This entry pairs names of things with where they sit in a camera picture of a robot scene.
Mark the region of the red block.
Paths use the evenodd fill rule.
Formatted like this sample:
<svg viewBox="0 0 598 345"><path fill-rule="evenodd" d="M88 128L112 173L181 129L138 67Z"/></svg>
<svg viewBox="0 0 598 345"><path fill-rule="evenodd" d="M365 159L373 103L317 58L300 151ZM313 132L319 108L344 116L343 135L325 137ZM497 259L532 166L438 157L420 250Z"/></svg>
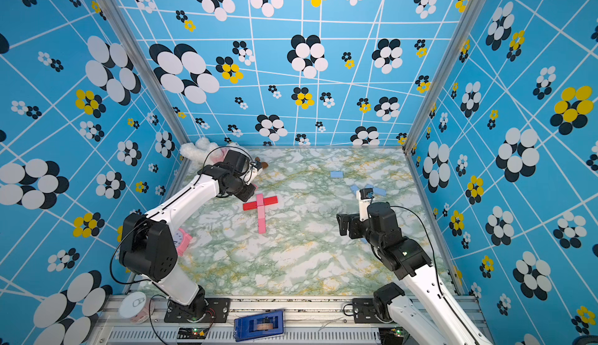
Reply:
<svg viewBox="0 0 598 345"><path fill-rule="evenodd" d="M257 202L244 203L243 211L255 210L258 207Z"/></svg>
<svg viewBox="0 0 598 345"><path fill-rule="evenodd" d="M265 206L274 205L278 203L278 198L276 196L271 196L263 199L263 203Z"/></svg>

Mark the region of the pink block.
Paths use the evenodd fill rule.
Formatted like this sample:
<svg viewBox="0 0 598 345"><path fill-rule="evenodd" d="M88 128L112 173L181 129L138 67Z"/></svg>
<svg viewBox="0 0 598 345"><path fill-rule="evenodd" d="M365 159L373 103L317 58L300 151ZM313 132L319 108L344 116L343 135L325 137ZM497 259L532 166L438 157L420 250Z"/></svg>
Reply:
<svg viewBox="0 0 598 345"><path fill-rule="evenodd" d="M258 194L256 196L256 207L259 209L264 206L265 206L264 196L263 196L263 194Z"/></svg>
<svg viewBox="0 0 598 345"><path fill-rule="evenodd" d="M264 206L259 206L257 208L258 211L258 220L259 221L265 221L266 220L266 210Z"/></svg>
<svg viewBox="0 0 598 345"><path fill-rule="evenodd" d="M266 233L266 220L265 219L258 219L258 233L260 233L260 234Z"/></svg>

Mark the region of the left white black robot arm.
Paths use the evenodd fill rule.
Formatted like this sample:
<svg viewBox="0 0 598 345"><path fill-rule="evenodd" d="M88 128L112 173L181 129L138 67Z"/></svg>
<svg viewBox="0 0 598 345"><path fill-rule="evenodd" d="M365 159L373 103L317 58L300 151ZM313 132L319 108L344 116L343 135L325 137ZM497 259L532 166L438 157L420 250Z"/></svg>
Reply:
<svg viewBox="0 0 598 345"><path fill-rule="evenodd" d="M200 320L208 310L205 291L178 264L191 240L182 225L212 199L234 196L244 203L249 201L255 193L252 182L266 168L266 162L251 158L240 148L230 149L222 161L204 164L164 203L144 214L126 217L118 262L162 291L169 307L185 320Z"/></svg>

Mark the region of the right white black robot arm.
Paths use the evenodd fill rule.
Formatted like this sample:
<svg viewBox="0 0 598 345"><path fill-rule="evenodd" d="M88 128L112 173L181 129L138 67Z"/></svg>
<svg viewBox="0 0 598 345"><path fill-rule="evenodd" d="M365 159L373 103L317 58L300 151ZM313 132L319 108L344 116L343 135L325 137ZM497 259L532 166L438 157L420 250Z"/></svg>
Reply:
<svg viewBox="0 0 598 345"><path fill-rule="evenodd" d="M359 214L336 215L339 234L365 239L427 312L421 314L404 290L390 283L373 296L378 320L398 324L419 344L490 344L441 282L433 258L403 235L394 209L389 203L371 203L361 206Z"/></svg>

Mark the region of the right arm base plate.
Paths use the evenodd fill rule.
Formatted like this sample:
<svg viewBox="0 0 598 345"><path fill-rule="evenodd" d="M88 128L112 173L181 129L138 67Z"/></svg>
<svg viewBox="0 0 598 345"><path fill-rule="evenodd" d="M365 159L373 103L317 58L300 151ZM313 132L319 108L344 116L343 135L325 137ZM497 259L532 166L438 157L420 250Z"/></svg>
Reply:
<svg viewBox="0 0 598 345"><path fill-rule="evenodd" d="M353 298L350 316L357 324L395 324L390 318L384 319L375 310L372 298Z"/></svg>

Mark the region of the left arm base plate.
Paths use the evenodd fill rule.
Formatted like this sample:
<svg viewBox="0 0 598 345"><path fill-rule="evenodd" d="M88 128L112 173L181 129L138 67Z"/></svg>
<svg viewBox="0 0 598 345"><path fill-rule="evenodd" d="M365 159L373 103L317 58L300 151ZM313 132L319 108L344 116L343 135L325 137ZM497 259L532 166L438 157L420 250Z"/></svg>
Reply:
<svg viewBox="0 0 598 345"><path fill-rule="evenodd" d="M206 298L200 313L168 300L165 323L226 323L230 312L230 298Z"/></svg>

